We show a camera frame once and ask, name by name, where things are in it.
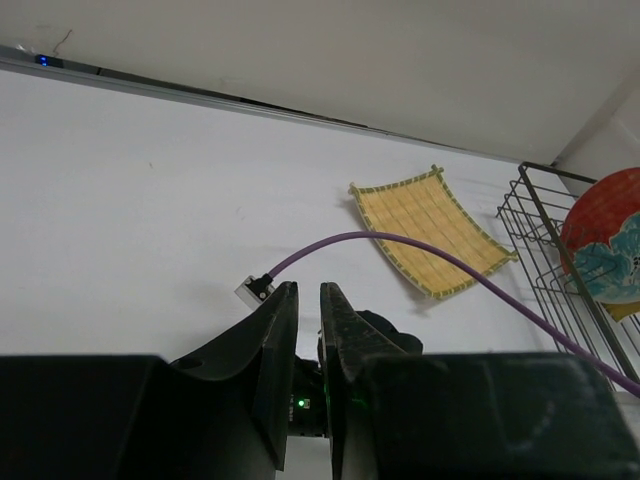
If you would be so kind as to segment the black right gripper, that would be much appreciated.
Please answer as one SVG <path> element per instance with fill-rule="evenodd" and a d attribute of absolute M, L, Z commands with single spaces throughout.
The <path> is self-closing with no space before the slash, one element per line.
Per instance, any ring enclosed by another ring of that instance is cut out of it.
<path fill-rule="evenodd" d="M 421 354 L 423 343 L 414 335 L 403 333 L 383 316 L 369 310 L 357 314 L 385 338 L 410 354 Z M 317 359 L 295 358 L 292 394 L 289 411 L 288 435 L 327 437 L 328 414 L 326 384 L 322 371 L 323 348 L 317 343 Z"/>

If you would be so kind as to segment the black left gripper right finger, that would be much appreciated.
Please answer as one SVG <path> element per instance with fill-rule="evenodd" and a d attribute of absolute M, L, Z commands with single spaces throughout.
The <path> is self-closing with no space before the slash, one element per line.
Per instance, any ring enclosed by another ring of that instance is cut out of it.
<path fill-rule="evenodd" d="M 407 352 L 320 288 L 336 479 L 635 479 L 600 373 L 562 353 Z"/>

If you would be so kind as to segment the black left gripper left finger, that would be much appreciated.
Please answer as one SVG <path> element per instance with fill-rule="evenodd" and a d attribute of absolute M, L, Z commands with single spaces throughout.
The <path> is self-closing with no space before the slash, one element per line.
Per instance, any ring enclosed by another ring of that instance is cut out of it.
<path fill-rule="evenodd" d="M 5 479 L 271 479 L 284 466 L 298 287 L 195 351 L 1 360 Z"/>

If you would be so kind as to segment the red teal floral plate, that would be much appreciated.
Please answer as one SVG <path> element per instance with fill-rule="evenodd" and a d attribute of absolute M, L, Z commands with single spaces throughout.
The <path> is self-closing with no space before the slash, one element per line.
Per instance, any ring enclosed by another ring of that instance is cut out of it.
<path fill-rule="evenodd" d="M 639 169 L 597 181 L 569 210 L 560 238 L 588 293 L 605 304 L 639 300 Z"/>

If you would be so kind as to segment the fan-shaped bamboo tray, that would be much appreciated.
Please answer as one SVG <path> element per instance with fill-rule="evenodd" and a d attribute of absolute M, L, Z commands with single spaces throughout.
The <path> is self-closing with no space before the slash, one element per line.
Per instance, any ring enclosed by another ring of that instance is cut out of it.
<path fill-rule="evenodd" d="M 640 302 L 604 304 L 603 307 L 614 321 L 620 322 L 624 318 L 638 313 L 640 311 Z"/>

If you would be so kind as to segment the square bamboo tray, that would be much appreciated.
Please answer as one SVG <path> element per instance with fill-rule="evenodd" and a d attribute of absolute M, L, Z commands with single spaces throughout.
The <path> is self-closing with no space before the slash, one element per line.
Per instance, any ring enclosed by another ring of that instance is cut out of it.
<path fill-rule="evenodd" d="M 434 165 L 421 175 L 387 185 L 351 184 L 367 230 L 404 236 L 436 247 L 490 276 L 517 254 L 494 240 L 466 212 Z M 433 254 L 390 240 L 377 242 L 386 258 L 418 290 L 435 300 L 476 283 L 469 274 Z"/>

